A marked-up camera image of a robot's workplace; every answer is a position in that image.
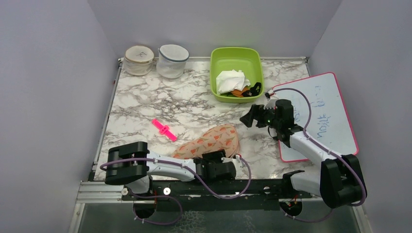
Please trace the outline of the floral mesh laundry bag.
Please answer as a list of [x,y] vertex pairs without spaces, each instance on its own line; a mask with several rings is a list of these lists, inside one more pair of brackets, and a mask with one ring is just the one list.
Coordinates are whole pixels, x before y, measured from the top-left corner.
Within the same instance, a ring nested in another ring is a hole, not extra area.
[[224,124],[209,129],[199,138],[177,148],[171,157],[192,159],[219,150],[224,150],[225,156],[228,158],[235,156],[240,151],[239,136],[233,125]]

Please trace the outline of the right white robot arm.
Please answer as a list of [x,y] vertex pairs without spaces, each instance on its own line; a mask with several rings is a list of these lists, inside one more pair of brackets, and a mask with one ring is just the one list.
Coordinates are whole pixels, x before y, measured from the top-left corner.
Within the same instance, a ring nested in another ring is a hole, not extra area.
[[359,206],[366,200],[367,191],[358,158],[353,154],[338,154],[310,136],[305,128],[295,123],[290,100],[276,100],[271,109],[253,104],[240,121],[248,128],[257,121],[256,127],[273,129],[276,133],[274,140],[318,165],[318,175],[309,175],[302,170],[284,174],[280,185],[284,196],[291,198],[304,191],[321,197],[332,209],[343,205]]

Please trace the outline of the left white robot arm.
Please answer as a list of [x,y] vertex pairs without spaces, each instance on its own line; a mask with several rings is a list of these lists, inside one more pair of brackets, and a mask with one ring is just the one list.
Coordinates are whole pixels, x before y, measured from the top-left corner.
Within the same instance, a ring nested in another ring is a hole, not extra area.
[[153,187],[149,182],[153,175],[181,182],[191,182],[198,177],[205,183],[233,180],[235,164],[225,162],[224,157],[224,150],[218,150],[190,159],[177,159],[150,152],[148,144],[139,141],[111,148],[107,163],[100,168],[106,172],[105,184],[125,185],[144,200],[152,195]]

